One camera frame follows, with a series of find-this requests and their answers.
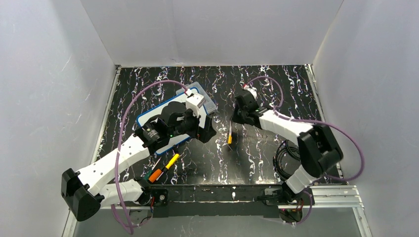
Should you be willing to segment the blue-framed whiteboard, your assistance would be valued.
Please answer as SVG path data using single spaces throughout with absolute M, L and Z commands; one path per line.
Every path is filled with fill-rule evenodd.
M 135 131 L 150 152 L 161 155 L 191 137 L 184 132 L 186 107 L 171 98 L 137 117 L 139 128 Z

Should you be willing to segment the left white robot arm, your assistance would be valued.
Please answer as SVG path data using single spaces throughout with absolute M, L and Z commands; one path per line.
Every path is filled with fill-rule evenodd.
M 140 160 L 168 150 L 177 143 L 176 137 L 188 135 L 202 143 L 208 142 L 216 131 L 209 115 L 194 116 L 191 109 L 182 113 L 160 114 L 146 123 L 100 160 L 74 171 L 65 170 L 61 175 L 61 196 L 77 221 L 92 217 L 101 206 L 116 204 L 120 197 L 137 201 L 146 187 L 143 181 L 128 181 L 111 186 L 109 182 Z

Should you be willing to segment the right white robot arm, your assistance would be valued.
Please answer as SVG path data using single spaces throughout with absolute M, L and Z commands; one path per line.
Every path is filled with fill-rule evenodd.
M 304 189 L 343 159 L 343 152 L 328 125 L 293 121 L 273 109 L 261 107 L 251 89 L 244 89 L 235 96 L 231 120 L 276 133 L 297 145 L 301 164 L 277 191 L 280 202 L 298 199 Z

